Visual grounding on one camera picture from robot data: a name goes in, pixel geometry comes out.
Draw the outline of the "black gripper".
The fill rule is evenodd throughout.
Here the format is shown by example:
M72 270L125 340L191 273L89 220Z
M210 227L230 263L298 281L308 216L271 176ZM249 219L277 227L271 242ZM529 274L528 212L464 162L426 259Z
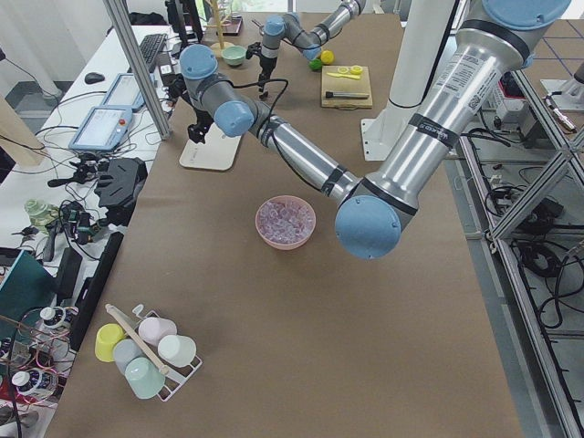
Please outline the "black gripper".
M171 82L167 89L167 101L176 104L179 99L184 100L189 104L196 115L196 122L187 128L189 139L193 142L200 142L205 144L205 138L211 126L214 123L212 116L204 109L199 109L195 106L190 94L187 90L185 81L182 75L177 75Z
M246 49L246 59L251 59L252 56L259 57L261 72L258 77L258 88L260 89L259 98L261 100L266 100L269 96L269 92L265 88L265 85L267 81L271 79L272 72L276 68L277 55L278 48L273 49L267 47L262 42L255 42L249 45Z

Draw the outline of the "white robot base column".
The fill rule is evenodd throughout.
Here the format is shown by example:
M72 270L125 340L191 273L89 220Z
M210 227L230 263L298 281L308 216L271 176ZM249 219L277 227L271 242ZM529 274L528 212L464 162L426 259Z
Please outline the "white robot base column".
M375 11L397 15L405 30L386 107L376 118L361 121L366 161L385 160L411 116L421 108L444 55L454 52L455 44L448 40L463 8L464 3L455 0L375 3Z

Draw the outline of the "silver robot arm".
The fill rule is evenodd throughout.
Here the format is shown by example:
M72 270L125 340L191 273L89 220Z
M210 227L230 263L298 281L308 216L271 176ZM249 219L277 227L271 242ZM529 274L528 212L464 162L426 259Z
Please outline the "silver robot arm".
M316 24L310 31L303 28L296 13L271 15L262 27L262 39L249 45L245 57L259 58L261 72L258 77L260 99L266 99L266 83L271 79L276 68L280 44L286 42L295 47L309 61L317 58L322 47L336 37L351 20L361 15L365 9L365 0L342 1L339 7Z
M565 1L474 1L456 33L456 50L442 73L401 57L393 88L420 71L425 89L397 122L389 103L365 119L361 138L381 167L358 178L334 161L264 102L240 95L218 70L211 48L187 47L180 55L182 79L197 121L191 140L201 142L212 125L225 135L256 136L276 151L306 183L338 202L335 232L351 254L373 259L388 254L416 215L418 197L468 123L507 72L526 68L548 28L568 9Z

